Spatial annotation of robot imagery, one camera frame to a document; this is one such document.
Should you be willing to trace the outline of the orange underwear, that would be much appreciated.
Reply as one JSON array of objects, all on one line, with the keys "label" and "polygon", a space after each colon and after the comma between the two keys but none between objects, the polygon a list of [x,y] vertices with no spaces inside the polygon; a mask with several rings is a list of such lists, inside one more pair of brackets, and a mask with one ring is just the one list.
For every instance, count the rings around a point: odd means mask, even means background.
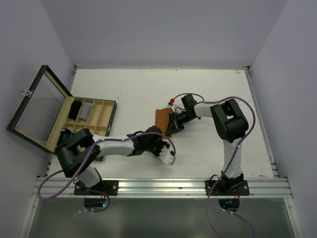
[{"label": "orange underwear", "polygon": [[156,109],[155,114],[155,126],[157,126],[162,134],[165,134],[169,125],[169,114],[172,112],[172,108]]}]

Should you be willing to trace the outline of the grey striped underwear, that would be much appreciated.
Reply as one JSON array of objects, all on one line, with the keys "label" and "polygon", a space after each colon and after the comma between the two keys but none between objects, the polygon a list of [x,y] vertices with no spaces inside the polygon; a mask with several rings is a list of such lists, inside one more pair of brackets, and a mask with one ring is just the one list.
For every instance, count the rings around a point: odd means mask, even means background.
[{"label": "grey striped underwear", "polygon": [[82,110],[81,110],[81,113],[79,115],[79,118],[82,120],[87,120],[89,118],[90,111],[93,108],[93,106],[94,106],[93,103],[85,102],[82,105]]}]

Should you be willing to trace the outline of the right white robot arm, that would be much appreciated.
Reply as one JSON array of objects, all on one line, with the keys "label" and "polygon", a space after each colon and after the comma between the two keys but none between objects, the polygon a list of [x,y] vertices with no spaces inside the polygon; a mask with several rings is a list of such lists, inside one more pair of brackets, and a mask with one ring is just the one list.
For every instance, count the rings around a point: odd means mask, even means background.
[{"label": "right white robot arm", "polygon": [[183,94],[181,98],[183,109],[174,105],[171,99],[168,106],[169,123],[165,134],[171,136],[184,129],[184,124],[203,117],[212,118],[217,134],[223,141],[224,165],[221,178],[215,189],[225,194],[233,194],[238,185],[244,181],[241,159],[241,139],[246,136],[249,124],[235,99],[225,100],[223,103],[210,105],[197,102],[192,94]]}]

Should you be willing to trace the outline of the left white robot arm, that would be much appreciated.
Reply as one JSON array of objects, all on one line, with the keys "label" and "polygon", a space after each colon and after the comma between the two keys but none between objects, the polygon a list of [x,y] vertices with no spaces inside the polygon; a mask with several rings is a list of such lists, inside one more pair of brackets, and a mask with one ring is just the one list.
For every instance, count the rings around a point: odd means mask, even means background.
[{"label": "left white robot arm", "polygon": [[155,125],[144,132],[137,131],[121,137],[100,136],[88,129],[72,134],[68,129],[63,129],[54,153],[64,175],[67,178],[75,177],[87,191],[96,195],[102,191],[103,182],[98,171],[91,166],[94,159],[109,155],[139,156],[148,152],[162,162],[173,165],[175,148],[166,139]]}]

